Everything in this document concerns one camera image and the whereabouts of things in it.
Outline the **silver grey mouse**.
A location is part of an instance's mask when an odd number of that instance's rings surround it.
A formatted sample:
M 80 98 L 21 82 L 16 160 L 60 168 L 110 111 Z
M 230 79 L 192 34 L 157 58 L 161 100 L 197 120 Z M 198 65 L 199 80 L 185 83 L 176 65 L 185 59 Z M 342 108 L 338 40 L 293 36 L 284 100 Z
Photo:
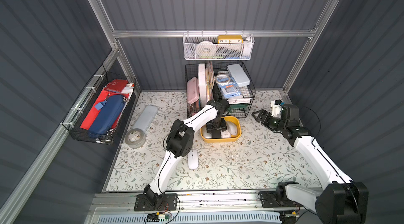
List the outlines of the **silver grey mouse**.
M 231 121 L 226 121 L 227 131 L 230 133 L 232 137 L 238 135 L 237 125 Z

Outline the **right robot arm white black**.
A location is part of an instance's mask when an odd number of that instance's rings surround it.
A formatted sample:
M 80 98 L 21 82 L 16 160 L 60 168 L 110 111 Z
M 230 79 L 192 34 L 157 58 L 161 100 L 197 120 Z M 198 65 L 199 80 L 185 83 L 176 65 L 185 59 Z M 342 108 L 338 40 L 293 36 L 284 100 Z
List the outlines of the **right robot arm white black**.
M 369 191 L 353 181 L 323 151 L 315 136 L 301 126 L 299 108 L 276 100 L 272 111 L 259 110 L 253 118 L 274 133 L 280 133 L 309 163 L 322 192 L 296 182 L 279 183 L 274 198 L 281 206 L 296 203 L 315 213 L 324 224 L 363 224 Z

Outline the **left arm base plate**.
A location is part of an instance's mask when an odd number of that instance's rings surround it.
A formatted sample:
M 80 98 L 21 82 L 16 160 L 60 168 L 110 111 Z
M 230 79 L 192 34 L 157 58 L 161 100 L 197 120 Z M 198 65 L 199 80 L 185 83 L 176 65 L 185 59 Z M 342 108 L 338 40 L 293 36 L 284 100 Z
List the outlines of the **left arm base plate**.
M 134 211 L 174 211 L 177 209 L 177 196 L 176 193 L 164 193 L 149 200 L 145 195 L 137 195 Z

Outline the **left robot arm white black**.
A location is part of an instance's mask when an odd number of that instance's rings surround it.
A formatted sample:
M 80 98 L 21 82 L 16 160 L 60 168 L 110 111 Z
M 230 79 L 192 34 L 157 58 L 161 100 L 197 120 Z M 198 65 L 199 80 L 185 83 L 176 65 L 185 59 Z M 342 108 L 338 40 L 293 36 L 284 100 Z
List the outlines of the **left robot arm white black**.
M 145 187 L 143 194 L 155 198 L 162 195 L 168 182 L 181 159 L 191 151 L 195 132 L 207 123 L 220 122 L 228 110 L 229 103 L 225 99 L 210 100 L 207 105 L 192 117 L 176 120 L 166 137 L 165 157 L 155 178 Z

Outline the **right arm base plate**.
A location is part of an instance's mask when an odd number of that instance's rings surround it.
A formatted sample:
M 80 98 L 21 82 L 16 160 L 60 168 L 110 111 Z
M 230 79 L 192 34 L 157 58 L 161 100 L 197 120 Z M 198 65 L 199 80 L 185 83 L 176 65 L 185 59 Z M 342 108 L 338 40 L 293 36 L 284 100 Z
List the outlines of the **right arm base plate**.
M 261 201 L 263 208 L 294 207 L 299 209 L 300 204 L 287 198 L 282 198 L 275 191 L 260 191 L 257 198 Z

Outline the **small white mouse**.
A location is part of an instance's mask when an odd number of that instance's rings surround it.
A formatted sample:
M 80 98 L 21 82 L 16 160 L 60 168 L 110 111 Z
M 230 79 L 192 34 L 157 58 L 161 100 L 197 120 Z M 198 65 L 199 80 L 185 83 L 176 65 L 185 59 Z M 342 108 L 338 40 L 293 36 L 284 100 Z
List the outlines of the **small white mouse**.
M 221 131 L 221 138 L 226 139 L 226 138 L 231 138 L 231 134 L 228 130 L 222 130 Z

